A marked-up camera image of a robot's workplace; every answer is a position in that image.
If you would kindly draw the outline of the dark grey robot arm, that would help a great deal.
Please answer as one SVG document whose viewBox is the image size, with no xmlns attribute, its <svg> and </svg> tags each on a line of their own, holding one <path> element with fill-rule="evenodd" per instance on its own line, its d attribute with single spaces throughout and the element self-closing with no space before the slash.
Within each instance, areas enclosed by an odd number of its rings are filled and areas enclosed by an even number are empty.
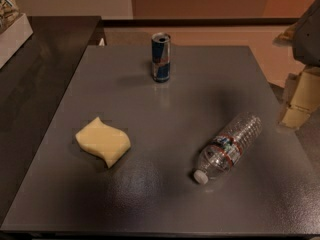
<svg viewBox="0 0 320 240">
<path fill-rule="evenodd" d="M 295 60 L 320 66 L 320 0 L 314 0 L 297 21 L 292 50 Z"/>
</svg>

